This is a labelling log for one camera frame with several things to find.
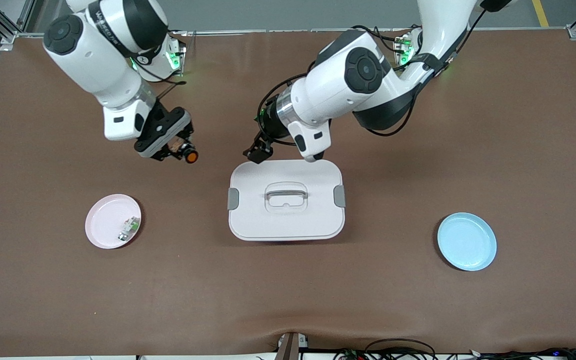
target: white storage box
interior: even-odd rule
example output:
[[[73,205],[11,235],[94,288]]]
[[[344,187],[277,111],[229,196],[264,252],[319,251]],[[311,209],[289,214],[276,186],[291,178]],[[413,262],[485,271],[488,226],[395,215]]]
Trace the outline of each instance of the white storage box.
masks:
[[[330,239],[344,227],[341,171],[330,161],[244,162],[230,178],[228,223],[242,240]]]

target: pink plate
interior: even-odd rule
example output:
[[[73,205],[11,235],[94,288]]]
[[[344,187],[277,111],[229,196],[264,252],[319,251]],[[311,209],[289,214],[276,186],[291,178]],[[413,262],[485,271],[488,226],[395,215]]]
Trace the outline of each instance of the pink plate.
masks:
[[[125,194],[109,194],[97,201],[86,217],[86,235],[90,242],[101,249],[115,249],[124,246],[135,237],[137,231],[128,240],[119,240],[118,235],[124,228],[124,222],[131,217],[142,222],[142,210],[134,198]]]

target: light blue plate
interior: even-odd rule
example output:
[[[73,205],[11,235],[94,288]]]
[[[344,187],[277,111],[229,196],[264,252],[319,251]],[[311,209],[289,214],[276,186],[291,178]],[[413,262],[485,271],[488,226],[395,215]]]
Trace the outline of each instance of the light blue plate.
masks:
[[[497,253],[497,239],[492,228],[482,218],[468,212],[456,212],[443,219],[437,242],[443,257],[465,271],[484,269]]]

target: table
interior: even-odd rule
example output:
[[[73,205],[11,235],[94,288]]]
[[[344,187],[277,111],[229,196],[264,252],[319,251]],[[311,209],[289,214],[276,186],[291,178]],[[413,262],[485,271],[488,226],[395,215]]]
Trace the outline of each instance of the table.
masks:
[[[565,30],[476,31],[397,136],[334,120],[326,159],[347,196],[334,239],[231,234],[229,178],[259,100],[336,36],[197,38],[187,84],[163,100],[192,114],[193,165],[105,140],[101,107],[40,39],[1,53],[0,356],[256,353],[288,331],[311,347],[576,347],[576,41]],[[298,157],[276,147],[275,159]],[[124,248],[95,248],[84,219],[115,193],[140,203],[142,229]],[[454,212],[494,229],[489,268],[442,260],[435,233]]]

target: black joint cap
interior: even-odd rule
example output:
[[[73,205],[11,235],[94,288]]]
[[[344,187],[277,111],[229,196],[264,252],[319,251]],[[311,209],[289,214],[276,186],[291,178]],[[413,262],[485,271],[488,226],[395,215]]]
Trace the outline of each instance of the black joint cap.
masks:
[[[372,94],[379,89],[383,78],[382,64],[372,51],[357,47],[348,52],[343,79],[350,90]]]
[[[487,12],[498,12],[503,9],[511,0],[483,0],[479,6]]]
[[[306,141],[304,141],[304,137],[301,134],[294,137],[294,143],[297,144],[299,151],[306,151]]]
[[[77,48],[82,37],[83,22],[75,14],[60,16],[50,23],[43,34],[43,45],[51,53],[57,55],[70,54]]]
[[[144,127],[144,117],[141,116],[141,114],[137,114],[137,116],[134,117],[134,128],[138,132],[141,132],[143,127]]]

